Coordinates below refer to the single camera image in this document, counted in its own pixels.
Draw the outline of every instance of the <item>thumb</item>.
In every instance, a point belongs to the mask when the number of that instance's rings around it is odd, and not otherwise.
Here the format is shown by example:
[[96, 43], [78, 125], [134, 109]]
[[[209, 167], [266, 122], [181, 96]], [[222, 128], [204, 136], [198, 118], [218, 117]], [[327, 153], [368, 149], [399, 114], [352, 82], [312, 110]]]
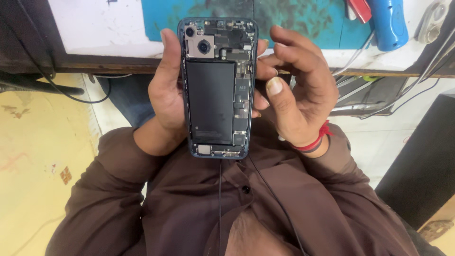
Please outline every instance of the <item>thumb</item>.
[[294, 126], [302, 118], [300, 110], [295, 103], [289, 85], [280, 77], [270, 79], [266, 84], [267, 96], [277, 115], [279, 127]]
[[177, 35], [168, 28], [163, 29], [160, 34], [164, 44], [163, 58], [150, 86], [152, 90], [173, 90], [180, 72], [180, 42]]

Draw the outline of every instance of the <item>jeans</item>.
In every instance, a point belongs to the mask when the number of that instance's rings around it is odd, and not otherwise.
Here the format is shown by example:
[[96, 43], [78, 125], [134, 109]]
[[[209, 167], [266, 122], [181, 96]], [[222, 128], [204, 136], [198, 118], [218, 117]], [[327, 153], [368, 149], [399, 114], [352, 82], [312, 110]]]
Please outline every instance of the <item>jeans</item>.
[[155, 116], [148, 97], [148, 84], [154, 75], [131, 75], [122, 78], [97, 77], [103, 91], [112, 91], [109, 99], [133, 127], [140, 127]]

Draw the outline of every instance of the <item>shirt button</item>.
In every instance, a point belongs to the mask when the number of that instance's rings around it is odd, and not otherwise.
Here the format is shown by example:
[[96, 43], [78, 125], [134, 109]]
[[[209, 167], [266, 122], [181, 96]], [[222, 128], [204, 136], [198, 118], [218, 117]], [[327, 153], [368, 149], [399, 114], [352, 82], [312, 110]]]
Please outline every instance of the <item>shirt button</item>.
[[248, 186], [243, 186], [242, 190], [245, 194], [250, 193], [250, 188]]

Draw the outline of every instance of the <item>brown shirt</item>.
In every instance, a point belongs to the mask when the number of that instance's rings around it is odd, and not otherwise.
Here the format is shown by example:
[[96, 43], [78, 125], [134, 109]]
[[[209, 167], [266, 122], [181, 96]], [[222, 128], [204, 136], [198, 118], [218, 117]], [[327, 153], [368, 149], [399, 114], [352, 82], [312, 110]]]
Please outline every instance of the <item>brown shirt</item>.
[[[329, 150], [317, 159], [277, 140], [263, 120], [255, 120], [252, 128], [251, 159], [289, 213], [309, 255], [418, 255], [396, 214], [378, 199], [350, 156], [349, 141], [338, 126], [330, 125]], [[217, 256], [220, 168], [222, 252], [233, 222], [248, 212], [288, 251], [302, 254], [286, 215], [249, 157], [195, 158], [186, 144], [169, 156], [154, 157], [136, 146], [133, 131], [120, 128], [100, 139], [99, 155], [73, 186], [66, 218], [46, 255]]]

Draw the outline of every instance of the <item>sleeve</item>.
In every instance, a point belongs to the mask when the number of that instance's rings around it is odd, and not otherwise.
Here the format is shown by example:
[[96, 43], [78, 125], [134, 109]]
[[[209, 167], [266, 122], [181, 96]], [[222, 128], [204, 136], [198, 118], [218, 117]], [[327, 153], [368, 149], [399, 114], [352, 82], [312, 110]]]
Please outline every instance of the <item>sleeve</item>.
[[99, 154], [72, 187], [46, 255], [121, 255], [140, 240], [141, 190], [165, 158], [143, 152], [133, 132], [120, 128], [100, 138]]
[[333, 135], [329, 135], [328, 151], [319, 158], [304, 159], [308, 174], [333, 196], [367, 255], [387, 247], [391, 255], [418, 256], [399, 217], [378, 198], [357, 167], [346, 135], [340, 127], [329, 126]]

